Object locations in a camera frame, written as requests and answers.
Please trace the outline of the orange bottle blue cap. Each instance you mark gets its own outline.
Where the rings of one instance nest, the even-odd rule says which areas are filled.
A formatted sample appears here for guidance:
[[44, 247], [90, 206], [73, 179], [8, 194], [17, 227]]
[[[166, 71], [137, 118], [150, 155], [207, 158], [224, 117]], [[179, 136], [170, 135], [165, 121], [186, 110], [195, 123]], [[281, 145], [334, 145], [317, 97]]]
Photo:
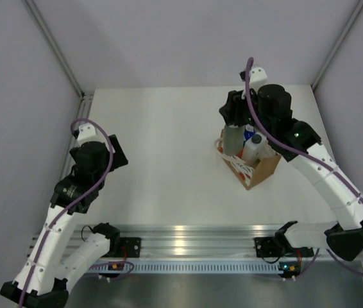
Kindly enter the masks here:
[[252, 136], [254, 136], [256, 134], [256, 131], [254, 129], [254, 127], [252, 127], [251, 125], [246, 125], [245, 129], [244, 129], [244, 140], [248, 140], [250, 138], [252, 138]]

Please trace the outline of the white bottle grey cap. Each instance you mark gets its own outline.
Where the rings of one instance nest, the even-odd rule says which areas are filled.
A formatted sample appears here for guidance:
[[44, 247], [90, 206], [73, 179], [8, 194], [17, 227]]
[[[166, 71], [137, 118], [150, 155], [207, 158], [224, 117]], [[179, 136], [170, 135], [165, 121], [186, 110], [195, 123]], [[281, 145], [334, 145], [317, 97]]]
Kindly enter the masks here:
[[248, 139], [243, 147], [242, 160], [248, 165], [253, 165], [264, 149], [266, 140], [266, 137], [260, 133], [256, 133]]

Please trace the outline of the brown canvas bag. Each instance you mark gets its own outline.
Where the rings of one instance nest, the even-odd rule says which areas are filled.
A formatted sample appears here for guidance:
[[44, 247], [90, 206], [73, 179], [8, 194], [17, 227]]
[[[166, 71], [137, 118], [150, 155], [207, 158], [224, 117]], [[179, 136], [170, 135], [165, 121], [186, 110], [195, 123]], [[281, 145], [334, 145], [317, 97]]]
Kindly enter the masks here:
[[[258, 184], [261, 184], [264, 180], [274, 174], [282, 156], [270, 147], [268, 140], [266, 140], [266, 144], [261, 154], [258, 156], [258, 160], [253, 165], [248, 165], [242, 160], [243, 148], [236, 156], [224, 154], [223, 130], [224, 129], [221, 130], [220, 137], [214, 142], [216, 153], [227, 164], [246, 190], [250, 190]], [[256, 129], [255, 131], [256, 133], [263, 135], [262, 132]]]

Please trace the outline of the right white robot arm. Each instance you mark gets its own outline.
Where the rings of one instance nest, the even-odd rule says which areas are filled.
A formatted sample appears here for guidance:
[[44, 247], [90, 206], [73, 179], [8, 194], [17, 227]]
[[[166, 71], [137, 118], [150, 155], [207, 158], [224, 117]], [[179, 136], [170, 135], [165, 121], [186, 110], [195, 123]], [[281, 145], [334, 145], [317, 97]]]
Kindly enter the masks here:
[[231, 90], [219, 109], [225, 129], [238, 130], [223, 151], [231, 158], [244, 151], [244, 131], [254, 127], [264, 142], [281, 156], [322, 197], [335, 218], [324, 223], [288, 221], [261, 243], [263, 257], [289, 255], [298, 250], [325, 249], [344, 261], [363, 252], [363, 194], [330, 157], [320, 136], [308, 123], [293, 116], [292, 97], [281, 85]]

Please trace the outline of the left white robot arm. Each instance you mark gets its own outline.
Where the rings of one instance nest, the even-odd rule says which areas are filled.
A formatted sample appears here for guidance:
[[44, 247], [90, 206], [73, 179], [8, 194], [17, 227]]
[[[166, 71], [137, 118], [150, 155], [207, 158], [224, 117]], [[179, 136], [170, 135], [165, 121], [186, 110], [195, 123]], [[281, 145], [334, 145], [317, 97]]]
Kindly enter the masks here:
[[62, 259], [76, 226], [104, 185], [100, 184], [90, 194], [86, 191], [105, 171], [112, 172], [128, 164], [116, 135], [109, 139], [113, 153], [109, 153], [107, 144], [95, 138], [80, 139], [80, 145], [70, 151], [75, 161], [71, 172], [55, 186], [34, 249], [21, 272], [2, 285], [1, 296], [23, 307], [64, 307], [69, 293], [91, 265], [105, 255], [112, 257], [120, 252], [119, 229], [100, 223], [74, 253]]

